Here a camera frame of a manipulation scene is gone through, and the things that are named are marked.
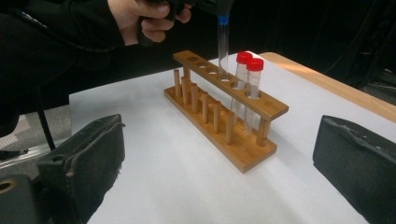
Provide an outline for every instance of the dark background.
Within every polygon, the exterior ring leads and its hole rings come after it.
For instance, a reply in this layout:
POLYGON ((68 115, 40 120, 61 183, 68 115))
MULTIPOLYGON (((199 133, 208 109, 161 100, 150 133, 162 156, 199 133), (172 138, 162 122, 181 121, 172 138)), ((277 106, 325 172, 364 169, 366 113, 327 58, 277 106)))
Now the dark background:
MULTIPOLYGON (((395 17, 395 0, 235 0, 230 54, 276 52, 362 88, 385 69, 396 71, 395 17)), ((208 60, 218 57, 216 16, 193 8, 191 21, 177 22, 161 44, 116 49, 102 71, 67 72, 42 88, 45 107, 68 104, 76 91, 180 67, 172 54, 185 49, 208 60)), ((392 85, 394 74, 385 75, 392 85)))

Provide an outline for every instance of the red screw cap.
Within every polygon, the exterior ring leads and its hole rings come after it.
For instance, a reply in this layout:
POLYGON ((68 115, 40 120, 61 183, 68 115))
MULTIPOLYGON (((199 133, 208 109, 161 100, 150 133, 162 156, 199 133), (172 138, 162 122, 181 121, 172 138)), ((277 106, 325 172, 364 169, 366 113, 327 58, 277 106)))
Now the red screw cap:
POLYGON ((252 58, 247 61, 247 70, 259 72, 264 69, 264 60, 260 58, 252 58))
POLYGON ((249 59, 252 59, 253 55, 249 52, 238 52, 238 54, 236 55, 236 61, 238 63, 242 63, 242 64, 247 64, 249 59))

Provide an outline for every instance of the person's hand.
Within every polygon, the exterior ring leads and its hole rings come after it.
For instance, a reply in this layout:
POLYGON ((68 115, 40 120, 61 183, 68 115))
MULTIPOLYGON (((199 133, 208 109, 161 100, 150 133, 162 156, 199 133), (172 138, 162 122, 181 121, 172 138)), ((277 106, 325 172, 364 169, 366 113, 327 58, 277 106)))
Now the person's hand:
MULTIPOLYGON (((141 24, 143 34, 153 42, 162 42, 165 31, 170 30, 174 23, 165 19, 169 13, 169 4, 149 3, 146 0, 107 0, 114 19, 119 26, 125 46, 137 44, 139 17, 146 17, 141 24)), ((185 8, 176 19, 185 23, 190 20, 191 6, 185 8)))

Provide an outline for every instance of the test tube rack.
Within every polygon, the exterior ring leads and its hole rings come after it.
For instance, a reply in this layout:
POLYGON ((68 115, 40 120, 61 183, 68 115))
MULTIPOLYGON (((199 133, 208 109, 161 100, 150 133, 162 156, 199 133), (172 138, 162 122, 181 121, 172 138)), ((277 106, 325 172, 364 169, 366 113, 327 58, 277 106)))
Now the test tube rack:
POLYGON ((276 144, 267 135, 272 120, 288 112, 287 105, 263 91, 259 99, 249 99, 246 90, 233 88, 233 75, 229 74, 230 80, 218 79, 217 66, 188 50, 175 53, 174 59, 183 65, 184 74, 180 77, 179 70, 174 70, 175 86, 164 90, 164 95, 240 172, 247 172, 276 152, 276 144), (191 82, 191 71, 257 113, 259 129, 247 134, 244 121, 237 118, 234 123, 233 112, 191 82))

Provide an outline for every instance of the white table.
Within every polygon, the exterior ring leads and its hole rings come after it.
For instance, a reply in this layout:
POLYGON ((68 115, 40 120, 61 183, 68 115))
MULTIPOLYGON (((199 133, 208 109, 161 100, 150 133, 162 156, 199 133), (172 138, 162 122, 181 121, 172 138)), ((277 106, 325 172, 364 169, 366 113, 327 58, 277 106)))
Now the white table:
MULTIPOLYGON (((222 91, 191 79, 229 106, 222 91)), ((313 166, 318 126, 330 115, 396 142, 394 122, 265 60, 261 90, 290 110, 271 125, 276 154, 241 174, 165 98, 173 82, 166 71, 70 95, 73 133, 112 114, 126 124, 120 176, 90 223, 366 223, 313 166)))

